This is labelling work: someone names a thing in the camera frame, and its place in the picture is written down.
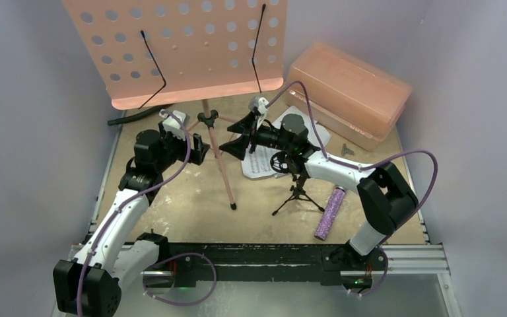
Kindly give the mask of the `pink folding music stand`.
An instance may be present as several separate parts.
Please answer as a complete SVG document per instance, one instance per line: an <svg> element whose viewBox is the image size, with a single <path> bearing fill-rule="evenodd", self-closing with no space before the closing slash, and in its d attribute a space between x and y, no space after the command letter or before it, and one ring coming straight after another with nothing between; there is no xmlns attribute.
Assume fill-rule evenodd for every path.
<svg viewBox="0 0 507 317"><path fill-rule="evenodd" d="M284 82L286 1L64 1L118 110Z"/></svg>

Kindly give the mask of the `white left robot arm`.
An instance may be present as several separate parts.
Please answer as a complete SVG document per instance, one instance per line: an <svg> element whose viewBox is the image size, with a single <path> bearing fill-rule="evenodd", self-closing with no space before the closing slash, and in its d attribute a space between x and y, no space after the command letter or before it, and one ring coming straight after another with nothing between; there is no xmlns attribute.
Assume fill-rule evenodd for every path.
<svg viewBox="0 0 507 317"><path fill-rule="evenodd" d="M170 263L166 237L146 233L134 246L123 245L151 206L163 173L173 164L202 164L210 146L199 134L182 130L148 129L137 134L114 202L94 234L72 260L59 260L53 269L57 309L77 316L113 316L123 290L144 269L161 270Z"/></svg>

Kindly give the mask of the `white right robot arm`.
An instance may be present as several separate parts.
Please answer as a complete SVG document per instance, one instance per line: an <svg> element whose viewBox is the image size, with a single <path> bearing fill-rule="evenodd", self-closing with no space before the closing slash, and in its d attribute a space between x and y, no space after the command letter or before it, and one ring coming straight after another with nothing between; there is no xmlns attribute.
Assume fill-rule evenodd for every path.
<svg viewBox="0 0 507 317"><path fill-rule="evenodd" d="M325 155L322 147L313 145L304 118L287 114L279 127L264 122L250 112L228 130L239 136L219 147L225 153L244 160L257 147L276 150L271 168L277 174L290 174L294 185L292 198L305 193L310 178L327 181L349 190L360 198L365 222L346 242L343 253L346 264L361 268L370 260L370 253L389 238L415 211L419 201L396 165L391 162L377 167L354 163Z"/></svg>

